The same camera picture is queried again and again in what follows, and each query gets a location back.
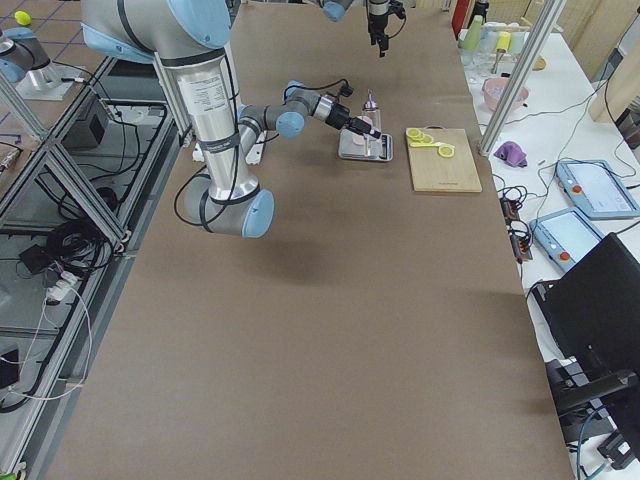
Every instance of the yellow ball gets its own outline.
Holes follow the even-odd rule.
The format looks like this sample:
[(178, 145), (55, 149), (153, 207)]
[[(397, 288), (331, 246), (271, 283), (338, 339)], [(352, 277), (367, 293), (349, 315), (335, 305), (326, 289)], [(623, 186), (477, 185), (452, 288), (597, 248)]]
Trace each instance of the yellow ball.
[(18, 22), (18, 25), (26, 27), (31, 24), (31, 16), (24, 10), (18, 10), (13, 16), (15, 17), (16, 22)]

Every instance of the small bottle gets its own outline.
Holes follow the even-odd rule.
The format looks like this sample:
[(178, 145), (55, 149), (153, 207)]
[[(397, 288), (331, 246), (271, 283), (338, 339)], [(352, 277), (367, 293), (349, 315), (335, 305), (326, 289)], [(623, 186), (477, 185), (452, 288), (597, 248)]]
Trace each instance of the small bottle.
[(373, 92), (369, 89), (367, 94), (367, 101), (362, 106), (362, 116), (371, 120), (371, 125), (374, 128), (382, 131), (382, 125), (380, 121), (380, 107), (373, 98)]
[(480, 43), (480, 34), (482, 33), (482, 16), (476, 15), (473, 17), (473, 22), (467, 31), (467, 34), (462, 41), (462, 49), (467, 52), (473, 52), (478, 48)]

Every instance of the power adapter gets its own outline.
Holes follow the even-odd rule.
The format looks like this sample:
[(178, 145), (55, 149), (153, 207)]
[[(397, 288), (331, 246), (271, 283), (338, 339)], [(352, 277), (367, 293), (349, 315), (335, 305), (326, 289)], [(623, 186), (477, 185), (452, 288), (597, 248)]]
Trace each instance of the power adapter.
[(20, 364), (18, 349), (0, 355), (0, 388), (13, 385), (20, 380)]
[(46, 250), (40, 245), (32, 245), (21, 252), (18, 257), (32, 275), (42, 272), (52, 263), (51, 257), (49, 257)]

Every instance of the wooden cutting board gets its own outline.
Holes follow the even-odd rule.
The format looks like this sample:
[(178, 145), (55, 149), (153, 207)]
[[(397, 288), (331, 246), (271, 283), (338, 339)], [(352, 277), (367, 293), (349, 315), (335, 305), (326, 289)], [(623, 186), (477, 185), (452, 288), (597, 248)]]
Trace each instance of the wooden cutting board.
[(467, 134), (462, 129), (421, 128), (436, 142), (455, 146), (453, 158), (443, 158), (434, 147), (410, 147), (409, 165), (413, 189), (416, 192), (481, 192), (476, 164), (469, 148)]

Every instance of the power strip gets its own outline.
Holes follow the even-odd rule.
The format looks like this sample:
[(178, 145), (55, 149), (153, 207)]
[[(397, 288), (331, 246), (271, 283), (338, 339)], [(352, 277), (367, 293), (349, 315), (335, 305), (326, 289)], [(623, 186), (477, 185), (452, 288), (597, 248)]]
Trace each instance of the power strip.
[(509, 240), (511, 241), (511, 248), (516, 261), (522, 263), (533, 260), (533, 255), (531, 255), (531, 250), (529, 249), (529, 241), (524, 238), (525, 233), (515, 230), (512, 225), (514, 222), (523, 223), (518, 213), (518, 203), (515, 200), (503, 197), (500, 199), (500, 207), (507, 225)]
[(73, 273), (63, 271), (60, 280), (52, 287), (47, 288), (47, 305), (58, 305), (69, 294), (79, 278)]

